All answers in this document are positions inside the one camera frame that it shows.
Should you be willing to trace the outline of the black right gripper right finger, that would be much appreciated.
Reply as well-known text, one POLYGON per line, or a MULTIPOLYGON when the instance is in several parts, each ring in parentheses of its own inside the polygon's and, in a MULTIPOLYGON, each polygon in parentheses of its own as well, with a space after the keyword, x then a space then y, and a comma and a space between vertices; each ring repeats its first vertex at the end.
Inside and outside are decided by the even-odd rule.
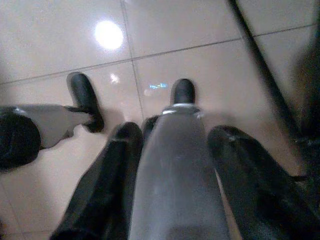
POLYGON ((218 125, 207 143, 243 240, 320 240, 320 212, 256 139, 218 125))

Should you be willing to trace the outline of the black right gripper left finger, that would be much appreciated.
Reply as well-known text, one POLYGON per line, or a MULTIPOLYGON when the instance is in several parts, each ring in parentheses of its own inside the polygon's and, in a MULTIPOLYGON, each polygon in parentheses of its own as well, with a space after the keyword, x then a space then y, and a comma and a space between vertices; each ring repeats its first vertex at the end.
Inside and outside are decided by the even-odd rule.
POLYGON ((49 240, 128 240, 144 143, 134 122, 116 126, 79 180, 49 240))

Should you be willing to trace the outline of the silver right robot leg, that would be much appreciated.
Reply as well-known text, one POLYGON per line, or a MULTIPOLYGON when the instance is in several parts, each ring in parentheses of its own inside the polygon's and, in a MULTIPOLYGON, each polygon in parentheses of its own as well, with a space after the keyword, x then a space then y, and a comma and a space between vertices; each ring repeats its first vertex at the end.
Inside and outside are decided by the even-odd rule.
POLYGON ((138 166, 129 240, 230 240, 201 116, 176 103, 157 119, 138 166))

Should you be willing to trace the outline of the silver and black left robot leg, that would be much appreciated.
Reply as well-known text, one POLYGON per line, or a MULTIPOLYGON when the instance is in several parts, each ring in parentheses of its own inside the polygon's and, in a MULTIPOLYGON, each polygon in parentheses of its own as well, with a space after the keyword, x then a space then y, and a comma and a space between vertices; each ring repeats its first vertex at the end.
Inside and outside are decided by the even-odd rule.
POLYGON ((32 163, 41 150, 72 137, 92 117, 78 108, 52 104, 0 106, 0 172, 32 163))

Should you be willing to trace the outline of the black left robot foot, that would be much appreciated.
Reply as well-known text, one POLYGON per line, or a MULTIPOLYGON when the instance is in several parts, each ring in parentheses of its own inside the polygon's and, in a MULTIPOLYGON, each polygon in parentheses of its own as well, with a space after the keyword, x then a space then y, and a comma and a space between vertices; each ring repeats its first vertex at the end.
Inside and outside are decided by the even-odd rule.
POLYGON ((105 124, 90 79, 82 72, 72 72, 67 76, 66 82, 73 101, 73 106, 67 106, 67 109, 75 113, 89 114, 91 119, 83 126, 91 133, 101 132, 105 124))

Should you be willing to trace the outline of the black robot foot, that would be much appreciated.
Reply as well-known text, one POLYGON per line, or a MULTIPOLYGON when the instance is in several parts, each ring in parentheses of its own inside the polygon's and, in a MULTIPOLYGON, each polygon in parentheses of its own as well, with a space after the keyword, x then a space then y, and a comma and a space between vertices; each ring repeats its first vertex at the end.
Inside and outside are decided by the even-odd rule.
POLYGON ((66 82, 73 101, 73 106, 67 106, 67 109, 75 113, 89 114, 91 119, 83 126, 91 133, 101 132, 105 124, 90 79, 82 72, 72 72, 67 76, 66 82))
POLYGON ((195 102, 196 92, 193 82, 187 78, 176 80, 171 89, 171 103, 194 104, 195 102))

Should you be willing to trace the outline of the black right robot foot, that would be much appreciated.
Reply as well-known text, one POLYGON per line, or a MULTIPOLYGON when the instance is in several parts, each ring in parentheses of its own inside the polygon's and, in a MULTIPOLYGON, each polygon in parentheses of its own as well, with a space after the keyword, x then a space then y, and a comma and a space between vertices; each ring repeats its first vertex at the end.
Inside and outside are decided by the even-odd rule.
POLYGON ((171 103, 194 104, 195 102, 196 92, 193 82, 187 78, 176 80, 171 89, 171 103))

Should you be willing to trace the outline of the thin black furniture leg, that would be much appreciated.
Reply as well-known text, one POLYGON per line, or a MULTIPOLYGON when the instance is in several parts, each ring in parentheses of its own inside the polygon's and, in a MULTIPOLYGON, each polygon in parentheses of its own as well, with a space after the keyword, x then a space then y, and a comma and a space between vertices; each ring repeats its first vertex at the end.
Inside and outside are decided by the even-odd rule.
POLYGON ((294 143, 297 143, 302 138, 302 134, 297 126, 297 123, 293 117, 293 114, 288 107, 284 96, 282 95, 275 78, 265 61, 257 42, 255 41, 252 32, 242 12, 237 4, 236 0, 226 0, 228 6, 231 9, 232 15, 235 19, 239 34, 241 36, 244 45, 253 57, 255 67, 262 78, 262 82, 266 87, 266 91, 270 96, 271 102, 274 106, 275 115, 282 123, 283 127, 287 130, 289 137, 294 143))

